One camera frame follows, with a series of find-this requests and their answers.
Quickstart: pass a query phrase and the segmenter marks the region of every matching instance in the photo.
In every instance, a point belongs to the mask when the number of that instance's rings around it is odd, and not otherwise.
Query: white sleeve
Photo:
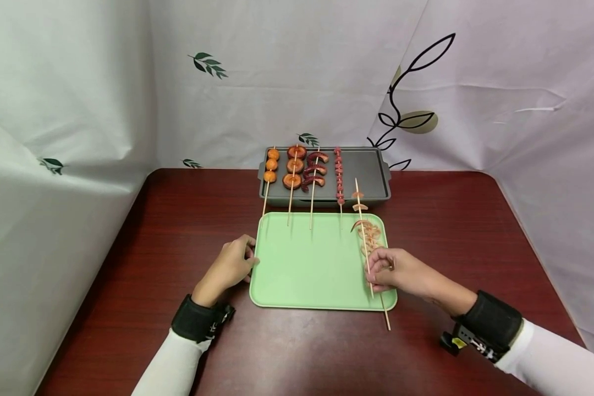
[[[527,320],[496,367],[544,396],[594,396],[594,354]]]
[[[210,343],[210,339],[197,343],[182,338],[169,329],[167,338],[141,376],[132,396],[188,396],[198,360]]]

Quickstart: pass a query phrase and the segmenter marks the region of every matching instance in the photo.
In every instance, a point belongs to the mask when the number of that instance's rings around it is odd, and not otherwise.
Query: black wristband
[[[235,313],[228,304],[216,304],[212,308],[201,307],[188,294],[180,303],[172,320],[172,330],[179,336],[202,342],[213,339],[223,323]]]
[[[499,358],[510,350],[510,343],[521,328],[522,316],[517,309],[479,290],[473,307],[465,315],[455,317],[455,321]]]

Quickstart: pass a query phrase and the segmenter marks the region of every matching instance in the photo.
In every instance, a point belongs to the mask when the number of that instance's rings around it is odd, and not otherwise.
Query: leaf pattern
[[[64,164],[55,158],[38,158],[40,165],[45,166],[54,175],[62,175],[61,170],[64,168]]]
[[[412,61],[412,64],[409,65],[409,67],[407,68],[407,73],[417,72],[418,70],[423,70],[425,67],[429,67],[429,66],[433,65],[435,62],[438,61],[438,59],[442,58],[442,56],[446,53],[446,51],[449,50],[449,47],[451,47],[452,43],[454,42],[454,39],[455,39],[455,33],[451,33],[447,37],[440,38],[438,41],[434,42],[426,50],[422,51],[417,57],[415,57],[415,59]],[[440,55],[438,55],[438,57],[435,57],[434,59],[431,59],[430,61],[427,61],[427,59],[425,59],[425,64],[423,64],[422,66],[415,65],[416,63],[418,63],[419,61],[422,60],[423,56],[425,56],[429,51],[433,50],[435,47],[437,47],[439,45],[444,45],[444,49],[442,50]]]
[[[210,75],[213,75],[213,72],[215,72],[217,78],[221,80],[222,78],[228,77],[225,73],[226,70],[218,66],[222,65],[222,63],[218,62],[216,59],[210,59],[213,55],[206,52],[198,52],[195,57],[192,57],[192,55],[188,55],[188,57],[194,60],[194,66],[201,72],[209,73]]]
[[[398,67],[396,73],[394,74],[394,79],[392,80],[392,83],[389,84],[389,89],[387,91],[389,103],[392,105],[392,108],[396,112],[396,117],[394,118],[385,113],[378,113],[378,118],[381,121],[381,124],[389,127],[389,129],[381,137],[379,137],[376,142],[372,141],[372,139],[369,138],[369,136],[367,137],[367,140],[370,142],[372,147],[378,147],[378,149],[380,149],[381,151],[387,150],[390,147],[392,147],[394,142],[396,142],[396,138],[385,140],[385,137],[396,128],[401,128],[406,132],[413,134],[425,134],[435,129],[436,125],[438,125],[438,115],[436,115],[434,112],[412,112],[402,115],[400,113],[400,110],[396,106],[396,103],[394,103],[394,90],[396,90],[396,87],[398,86],[400,81],[403,78],[405,78],[407,74],[423,70],[424,68],[433,65],[435,62],[438,61],[438,59],[442,58],[443,55],[447,53],[449,48],[451,48],[454,39],[455,33],[451,33],[446,37],[440,38],[438,41],[434,42],[427,49],[423,50],[420,54],[418,54],[418,56],[414,58],[412,63],[404,72],[401,73],[401,68]],[[442,48],[440,54],[437,57],[428,56],[427,54],[429,53],[429,51],[433,50],[436,47]],[[394,165],[390,166],[390,168],[402,165],[404,166],[401,169],[402,171],[409,166],[411,161],[411,158],[406,159],[404,161],[395,163]]]
[[[194,161],[193,159],[181,159],[182,163],[184,166],[188,167],[188,168],[193,168],[193,169],[201,169],[202,166],[200,166],[199,163],[197,163],[196,161]]]
[[[311,147],[317,147],[319,145],[319,139],[312,136],[311,134],[300,134],[298,137],[300,142],[306,143]]]
[[[387,139],[386,141],[382,141],[381,142],[381,145],[379,146],[379,149],[381,149],[381,151],[385,151],[385,150],[389,149],[390,147],[392,147],[392,145],[394,144],[394,142],[396,142],[396,138]]]
[[[399,171],[404,171],[404,170],[407,169],[407,167],[409,166],[410,163],[412,163],[412,159],[411,158],[410,159],[405,159],[404,161],[401,161],[401,162],[394,163],[394,164],[390,165],[389,168],[392,169],[393,167],[397,167],[399,165],[402,165],[403,167],[401,169],[399,169]]]
[[[430,133],[438,126],[438,115],[434,112],[411,112],[402,115],[398,128],[413,134]]]

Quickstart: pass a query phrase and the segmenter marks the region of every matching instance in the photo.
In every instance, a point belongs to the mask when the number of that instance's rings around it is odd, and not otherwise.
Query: green tray
[[[381,243],[387,246],[380,217],[363,215],[383,231]],[[270,212],[260,218],[254,268],[249,293],[260,307],[383,310],[377,294],[372,299],[365,281],[362,240],[356,230],[350,233],[358,213]],[[396,305],[395,290],[383,292],[385,308]]]

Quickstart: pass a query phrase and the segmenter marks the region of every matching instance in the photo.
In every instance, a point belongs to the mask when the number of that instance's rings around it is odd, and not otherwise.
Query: red wooden table
[[[389,246],[581,343],[492,178],[393,172],[390,185],[371,210]],[[38,394],[129,395],[222,244],[255,236],[258,189],[254,170],[151,174]],[[381,313],[256,307],[243,284],[230,302],[238,312],[201,360],[196,395],[535,394],[471,348],[440,349],[452,321],[401,293],[389,333]]]

